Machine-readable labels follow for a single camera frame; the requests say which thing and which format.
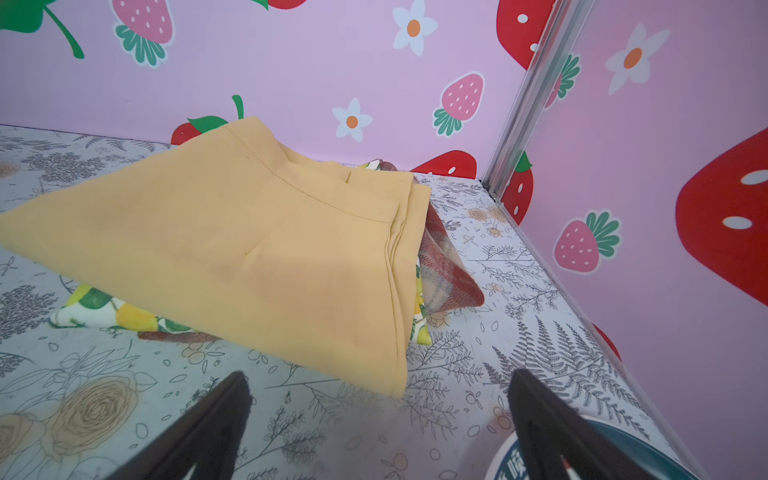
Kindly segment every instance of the plaid cloth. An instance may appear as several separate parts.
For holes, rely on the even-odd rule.
[[[381,170],[397,171],[394,165],[382,161]],[[461,258],[445,231],[432,203],[427,210],[427,222],[419,248],[422,266],[425,313],[447,312],[466,306],[481,306],[485,296],[480,287],[464,270]]]

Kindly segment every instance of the orange flower center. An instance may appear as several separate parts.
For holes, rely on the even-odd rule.
[[[422,26],[418,20],[411,20],[408,22],[408,35],[415,37],[422,30]]]
[[[640,63],[641,58],[643,58],[642,48],[633,48],[624,58],[624,68],[629,70],[630,68]]]

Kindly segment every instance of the green stem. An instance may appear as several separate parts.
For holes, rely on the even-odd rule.
[[[243,108],[243,99],[239,95],[232,95],[232,100],[235,102],[235,107],[237,107],[237,119],[243,120],[243,117],[245,116],[245,108]]]
[[[51,18],[53,18],[53,21],[56,22],[56,25],[61,29],[61,33],[64,34],[64,36],[67,38],[67,41],[69,42],[69,46],[72,47],[72,54],[75,58],[85,58],[85,54],[83,53],[83,49],[80,48],[80,45],[78,45],[78,41],[74,39],[71,33],[69,33],[69,30],[67,30],[67,27],[64,26],[61,21],[56,18],[56,15],[53,15],[53,12],[51,12],[51,9],[47,6],[43,5],[43,10],[45,10]]]

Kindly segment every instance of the pink strawberry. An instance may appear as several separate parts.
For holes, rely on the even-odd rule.
[[[117,25],[114,33],[139,65],[157,67],[165,60],[161,44],[168,45],[174,39],[167,0],[112,0],[112,9],[124,24]]]
[[[450,137],[462,129],[462,122],[469,121],[480,108],[485,79],[477,71],[470,72],[445,88],[440,97],[442,108],[435,110],[435,123],[439,137]]]
[[[617,232],[619,220],[611,220],[611,212],[591,211],[587,218],[573,219],[554,245],[554,259],[566,270],[577,273],[592,273],[598,269],[602,257],[612,258],[621,243]]]

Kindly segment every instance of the stack of folded clothes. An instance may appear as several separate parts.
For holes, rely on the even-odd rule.
[[[81,282],[56,326],[205,332],[401,396],[407,343],[431,342],[429,195],[247,118],[0,215],[0,243]]]

